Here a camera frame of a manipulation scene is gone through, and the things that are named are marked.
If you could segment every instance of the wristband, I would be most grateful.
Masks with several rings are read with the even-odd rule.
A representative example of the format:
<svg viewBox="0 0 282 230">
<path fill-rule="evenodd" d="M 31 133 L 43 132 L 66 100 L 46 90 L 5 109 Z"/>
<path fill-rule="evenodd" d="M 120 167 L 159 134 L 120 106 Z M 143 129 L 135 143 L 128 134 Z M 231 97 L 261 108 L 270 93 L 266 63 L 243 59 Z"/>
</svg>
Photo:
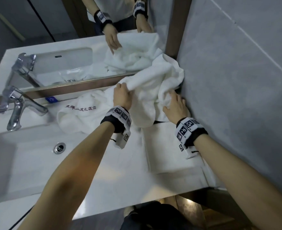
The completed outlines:
<svg viewBox="0 0 282 230">
<path fill-rule="evenodd" d="M 137 14 L 143 14 L 146 19 L 148 19 L 148 16 L 145 11 L 145 2 L 142 0 L 136 1 L 135 6 L 134 6 L 134 17 L 137 18 Z"/>
<path fill-rule="evenodd" d="M 116 147 L 123 149 L 130 137 L 131 117 L 129 112 L 121 106 L 115 106 L 106 113 L 101 123 L 106 121 L 111 122 L 115 127 L 114 132 L 118 133 L 113 139 Z"/>
<path fill-rule="evenodd" d="M 204 127 L 193 118 L 183 118 L 176 124 L 175 136 L 180 141 L 179 148 L 186 152 L 187 158 L 190 159 L 198 154 L 194 146 L 194 141 L 201 134 L 208 134 Z"/>
<path fill-rule="evenodd" d="M 113 25 L 113 22 L 108 16 L 105 16 L 100 10 L 97 10 L 94 14 L 94 21 L 99 24 L 101 31 L 104 30 L 104 27 L 110 23 Z"/>
</svg>

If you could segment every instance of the grout line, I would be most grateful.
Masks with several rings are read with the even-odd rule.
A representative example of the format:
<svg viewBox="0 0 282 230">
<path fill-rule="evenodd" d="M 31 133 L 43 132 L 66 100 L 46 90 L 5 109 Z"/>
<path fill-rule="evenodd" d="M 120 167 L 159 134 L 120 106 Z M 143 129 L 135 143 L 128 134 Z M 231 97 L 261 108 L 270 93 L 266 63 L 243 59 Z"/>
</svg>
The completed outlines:
<svg viewBox="0 0 282 230">
<path fill-rule="evenodd" d="M 262 51 L 263 54 L 266 55 L 267 58 L 269 58 L 269 60 L 277 67 L 281 70 L 282 72 L 282 67 L 256 42 L 253 40 L 253 38 L 245 31 L 242 29 L 242 27 L 238 26 L 238 24 L 236 23 L 236 21 L 234 19 L 232 19 L 224 10 L 222 10 L 222 8 L 214 1 L 214 0 L 210 0 L 217 8 L 220 9 L 220 11 L 223 12 L 223 14 L 229 18 L 237 27 L 238 29 L 243 33 L 245 34 L 245 36 L 247 38 L 249 38 L 249 40 L 251 40 L 257 47 L 260 51 Z"/>
</svg>

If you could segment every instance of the metal drain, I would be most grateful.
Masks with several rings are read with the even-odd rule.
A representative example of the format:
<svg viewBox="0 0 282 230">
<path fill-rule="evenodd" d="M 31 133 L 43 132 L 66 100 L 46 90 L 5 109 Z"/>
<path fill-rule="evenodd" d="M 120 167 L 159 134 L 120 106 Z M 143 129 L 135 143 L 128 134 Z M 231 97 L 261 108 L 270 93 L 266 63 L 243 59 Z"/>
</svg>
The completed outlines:
<svg viewBox="0 0 282 230">
<path fill-rule="evenodd" d="M 56 153 L 56 154 L 61 154 L 65 151 L 65 149 L 66 149 L 65 143 L 58 143 L 54 147 L 53 152 Z"/>
</svg>

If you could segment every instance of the pants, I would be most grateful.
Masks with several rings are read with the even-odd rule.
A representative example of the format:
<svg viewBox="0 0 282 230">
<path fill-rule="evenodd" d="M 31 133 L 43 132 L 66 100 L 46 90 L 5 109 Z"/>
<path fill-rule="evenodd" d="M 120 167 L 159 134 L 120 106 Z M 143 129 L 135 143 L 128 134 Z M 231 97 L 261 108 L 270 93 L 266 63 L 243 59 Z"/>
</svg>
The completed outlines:
<svg viewBox="0 0 282 230">
<path fill-rule="evenodd" d="M 137 29 L 136 19 L 133 15 L 128 18 L 122 19 L 116 23 L 113 23 L 113 25 L 115 26 L 118 32 Z M 95 23 L 94 29 L 97 35 L 104 35 L 104 33 L 100 29 L 99 24 Z"/>
<path fill-rule="evenodd" d="M 133 210 L 124 218 L 120 230 L 197 230 L 176 208 L 169 204 L 151 202 Z"/>
</svg>

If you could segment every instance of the blue sticker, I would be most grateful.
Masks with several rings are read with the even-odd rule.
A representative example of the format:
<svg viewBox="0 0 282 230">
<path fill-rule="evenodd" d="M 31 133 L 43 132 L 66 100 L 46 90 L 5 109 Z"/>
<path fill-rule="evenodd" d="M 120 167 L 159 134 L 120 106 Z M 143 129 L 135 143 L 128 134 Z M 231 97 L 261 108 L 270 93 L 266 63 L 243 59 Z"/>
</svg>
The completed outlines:
<svg viewBox="0 0 282 230">
<path fill-rule="evenodd" d="M 55 97 L 46 97 L 45 98 L 49 103 L 55 103 L 58 102 L 58 100 Z"/>
</svg>

